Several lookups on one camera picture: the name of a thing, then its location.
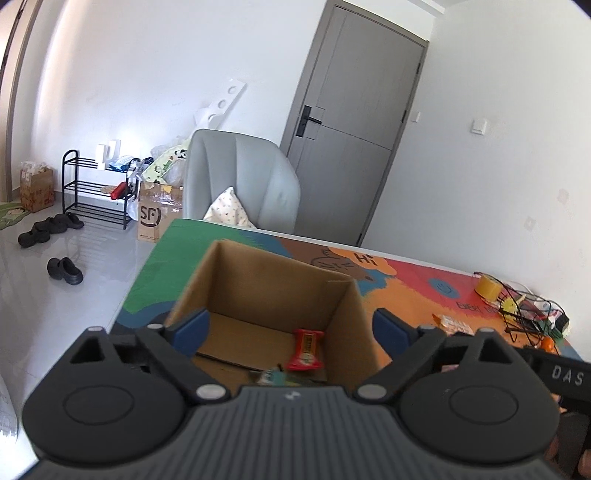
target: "cardboard box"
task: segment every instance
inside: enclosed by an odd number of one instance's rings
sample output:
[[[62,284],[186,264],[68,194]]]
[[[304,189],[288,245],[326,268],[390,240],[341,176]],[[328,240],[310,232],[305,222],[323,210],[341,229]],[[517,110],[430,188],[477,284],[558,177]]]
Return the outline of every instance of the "cardboard box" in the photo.
[[[209,335],[194,363],[235,394],[249,370],[286,366],[293,331],[322,330],[317,380],[352,391],[379,371],[361,295],[348,275],[236,242],[214,242],[165,324],[206,307]]]
[[[183,216],[183,188],[142,182],[138,215],[138,239],[158,242],[170,223]]]
[[[29,212],[38,212],[55,202],[53,169],[31,174],[21,170],[21,203]]]

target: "black door handle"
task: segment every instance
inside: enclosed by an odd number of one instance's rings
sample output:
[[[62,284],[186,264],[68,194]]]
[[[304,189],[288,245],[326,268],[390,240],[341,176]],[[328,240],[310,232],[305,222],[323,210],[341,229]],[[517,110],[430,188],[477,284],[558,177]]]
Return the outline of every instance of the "black door handle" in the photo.
[[[317,118],[312,118],[310,116],[311,111],[312,111],[311,106],[308,106],[308,105],[304,106],[304,111],[301,113],[300,123],[297,126],[297,131],[295,132],[296,137],[303,137],[304,136],[304,132],[306,131],[306,125],[308,124],[308,121],[314,122],[315,124],[322,125],[322,122],[320,120],[318,120]]]

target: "door panel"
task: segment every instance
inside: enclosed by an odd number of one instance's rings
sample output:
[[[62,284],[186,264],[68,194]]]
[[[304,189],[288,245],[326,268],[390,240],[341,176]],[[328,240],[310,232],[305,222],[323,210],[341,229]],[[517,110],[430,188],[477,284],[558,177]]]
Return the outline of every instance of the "door panel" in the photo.
[[[381,187],[424,47],[336,7],[288,152],[300,179],[297,235],[356,245]]]
[[[324,126],[306,139],[297,170],[298,235],[354,245],[388,164],[390,150]]]

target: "black metal shoe rack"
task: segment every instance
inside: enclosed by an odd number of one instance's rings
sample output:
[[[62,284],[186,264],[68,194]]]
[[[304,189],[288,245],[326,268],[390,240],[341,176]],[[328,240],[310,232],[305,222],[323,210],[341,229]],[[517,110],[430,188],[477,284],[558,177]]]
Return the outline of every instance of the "black metal shoe rack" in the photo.
[[[66,183],[66,166],[74,167],[74,180],[69,183]],[[96,161],[91,158],[82,158],[78,150],[68,150],[61,161],[61,209],[63,213],[72,212],[81,217],[95,218],[97,220],[115,223],[117,225],[122,225],[123,230],[125,230],[131,220],[127,213],[128,200],[137,194],[138,182],[136,182],[135,188],[122,198],[124,201],[123,210],[99,205],[90,205],[79,201],[79,193],[91,193],[93,195],[107,197],[109,201],[112,201],[111,196],[108,193],[101,192],[101,188],[108,185],[80,180],[80,168],[94,168],[95,170],[98,170],[98,165]],[[112,168],[106,168],[105,171],[121,173]],[[126,185],[129,185],[130,173],[131,172],[125,173]],[[66,206],[66,193],[73,193],[74,195],[74,202],[69,206]]]

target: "rug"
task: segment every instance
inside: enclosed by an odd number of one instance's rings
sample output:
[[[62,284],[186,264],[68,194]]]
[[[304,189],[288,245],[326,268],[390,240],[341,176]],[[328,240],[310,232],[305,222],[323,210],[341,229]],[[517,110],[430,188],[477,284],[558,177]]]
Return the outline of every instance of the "rug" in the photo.
[[[3,203],[0,205],[0,230],[7,226],[16,225],[30,212],[25,210],[20,203]]]

